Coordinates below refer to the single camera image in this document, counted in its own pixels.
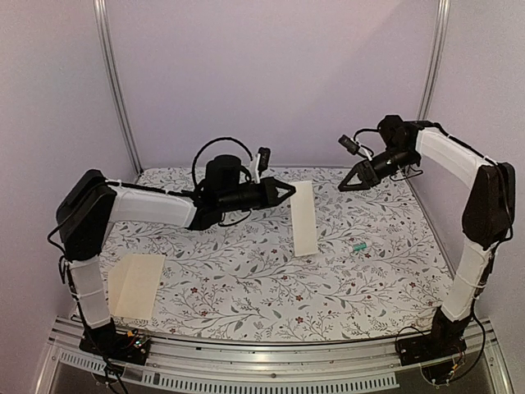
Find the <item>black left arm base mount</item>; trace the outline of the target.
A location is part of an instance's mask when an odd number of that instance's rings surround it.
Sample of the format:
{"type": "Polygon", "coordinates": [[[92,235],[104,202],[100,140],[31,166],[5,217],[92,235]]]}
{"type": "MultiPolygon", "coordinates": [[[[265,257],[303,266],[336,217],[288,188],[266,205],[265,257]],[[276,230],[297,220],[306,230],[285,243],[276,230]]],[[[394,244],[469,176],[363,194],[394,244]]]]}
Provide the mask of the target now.
{"type": "Polygon", "coordinates": [[[113,320],[100,328],[84,328],[80,350],[129,364],[145,365],[150,351],[150,337],[133,329],[118,332],[113,320]]]}

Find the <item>cream paper envelope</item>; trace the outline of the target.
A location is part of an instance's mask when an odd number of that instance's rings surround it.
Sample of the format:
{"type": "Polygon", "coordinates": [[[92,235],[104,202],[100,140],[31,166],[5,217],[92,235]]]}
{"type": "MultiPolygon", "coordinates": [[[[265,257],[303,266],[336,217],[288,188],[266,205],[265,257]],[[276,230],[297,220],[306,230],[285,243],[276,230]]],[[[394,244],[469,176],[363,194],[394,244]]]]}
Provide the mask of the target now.
{"type": "Polygon", "coordinates": [[[107,275],[108,305],[113,317],[150,320],[165,256],[126,254],[107,275]]]}

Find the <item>cream letter paper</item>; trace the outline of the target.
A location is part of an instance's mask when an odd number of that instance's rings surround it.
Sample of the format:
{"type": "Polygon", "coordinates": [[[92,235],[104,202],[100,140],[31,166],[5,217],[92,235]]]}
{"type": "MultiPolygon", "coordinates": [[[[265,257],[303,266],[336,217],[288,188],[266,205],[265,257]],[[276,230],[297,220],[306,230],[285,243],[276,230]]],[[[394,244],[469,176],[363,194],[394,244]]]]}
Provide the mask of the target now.
{"type": "Polygon", "coordinates": [[[303,257],[318,252],[317,221],[311,181],[292,183],[295,193],[290,198],[294,256],[303,257]]]}

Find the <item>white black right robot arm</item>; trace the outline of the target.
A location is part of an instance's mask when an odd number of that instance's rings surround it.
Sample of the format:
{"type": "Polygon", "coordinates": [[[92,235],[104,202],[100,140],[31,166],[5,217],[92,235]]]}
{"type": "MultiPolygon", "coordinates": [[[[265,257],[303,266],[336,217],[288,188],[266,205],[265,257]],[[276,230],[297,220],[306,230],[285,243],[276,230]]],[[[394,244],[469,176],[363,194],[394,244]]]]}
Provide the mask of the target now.
{"type": "Polygon", "coordinates": [[[469,321],[476,298],[484,291],[499,247],[514,236],[515,170],[496,162],[446,132],[433,121],[405,121],[385,116],[374,128],[385,144],[378,155],[364,156],[338,188],[370,190],[381,181],[429,158],[469,189],[461,223],[463,252],[449,294],[435,320],[449,324],[469,321]]]}

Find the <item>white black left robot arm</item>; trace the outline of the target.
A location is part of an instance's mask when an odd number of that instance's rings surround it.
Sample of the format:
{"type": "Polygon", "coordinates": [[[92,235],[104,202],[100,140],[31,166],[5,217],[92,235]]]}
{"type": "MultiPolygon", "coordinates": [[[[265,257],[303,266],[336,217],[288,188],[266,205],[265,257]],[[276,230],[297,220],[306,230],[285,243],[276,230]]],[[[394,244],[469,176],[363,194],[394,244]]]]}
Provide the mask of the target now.
{"type": "Polygon", "coordinates": [[[89,340],[103,355],[114,356],[122,348],[120,335],[108,327],[112,317],[99,267],[113,225],[151,222],[204,231],[222,225],[227,213],[275,208],[296,189],[261,175],[267,169],[267,154],[264,149],[247,167],[234,155],[219,155],[208,162],[204,178],[190,191],[111,181],[95,169],[80,178],[59,205],[51,233],[60,237],[62,275],[82,321],[93,329],[89,340]]]}

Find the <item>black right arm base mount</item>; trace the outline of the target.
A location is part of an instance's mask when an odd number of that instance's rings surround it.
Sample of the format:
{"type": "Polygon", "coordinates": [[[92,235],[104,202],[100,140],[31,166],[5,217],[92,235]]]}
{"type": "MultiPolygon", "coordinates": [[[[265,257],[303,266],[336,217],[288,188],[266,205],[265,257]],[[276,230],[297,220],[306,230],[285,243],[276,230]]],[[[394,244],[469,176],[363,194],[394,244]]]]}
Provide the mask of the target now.
{"type": "Polygon", "coordinates": [[[428,333],[407,326],[395,338],[395,352],[402,366],[418,364],[432,386],[448,385],[467,350],[463,333],[464,328],[457,330],[444,323],[433,324],[428,333]]]}

